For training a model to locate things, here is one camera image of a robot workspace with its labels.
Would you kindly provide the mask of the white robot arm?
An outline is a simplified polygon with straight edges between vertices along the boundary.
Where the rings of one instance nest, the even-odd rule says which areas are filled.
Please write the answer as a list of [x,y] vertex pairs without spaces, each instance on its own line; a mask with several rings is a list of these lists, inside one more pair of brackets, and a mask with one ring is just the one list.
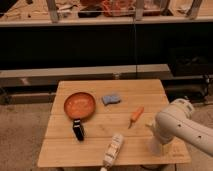
[[178,137],[213,157],[213,129],[193,121],[194,112],[195,108],[188,100],[175,99],[155,115],[153,135],[161,144],[168,144]]

